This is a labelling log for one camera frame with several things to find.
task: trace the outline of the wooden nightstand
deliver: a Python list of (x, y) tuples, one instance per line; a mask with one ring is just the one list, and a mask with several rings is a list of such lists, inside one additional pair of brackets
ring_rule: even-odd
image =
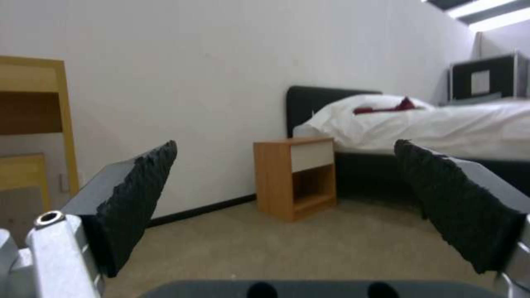
[(337, 204), (332, 138), (254, 143), (258, 209), (295, 221)]

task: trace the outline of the ceiling light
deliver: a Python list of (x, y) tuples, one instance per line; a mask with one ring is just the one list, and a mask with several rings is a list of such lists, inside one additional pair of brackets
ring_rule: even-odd
[(481, 11), (486, 11), (488, 9), (501, 6), (515, 0), (477, 0), (457, 8), (449, 10), (447, 13), (454, 19), (463, 17), (466, 15), (474, 14)]
[(523, 22), (526, 20), (530, 20), (530, 7), (502, 14), (500, 16), (495, 16), (477, 23), (473, 23), (469, 25), (469, 28), (475, 32), (482, 32)]

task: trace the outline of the carpet floor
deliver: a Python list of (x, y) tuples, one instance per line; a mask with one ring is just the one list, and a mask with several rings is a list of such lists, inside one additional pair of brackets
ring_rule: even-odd
[(153, 227), (104, 297), (183, 279), (420, 279), (491, 288), (414, 208), (341, 200), (288, 224), (255, 202)]

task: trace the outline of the black headboard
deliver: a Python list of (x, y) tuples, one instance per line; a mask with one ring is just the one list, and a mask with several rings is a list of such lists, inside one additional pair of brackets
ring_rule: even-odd
[(313, 113), (326, 105), (359, 94), (381, 94), (378, 91), (347, 90), (320, 87), (293, 86), (287, 91), (287, 136), (293, 129), (311, 119)]

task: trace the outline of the white drawer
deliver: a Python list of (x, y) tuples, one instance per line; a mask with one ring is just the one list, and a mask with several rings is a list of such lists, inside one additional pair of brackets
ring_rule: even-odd
[(333, 142), (291, 146), (291, 170), (300, 172), (333, 163)]

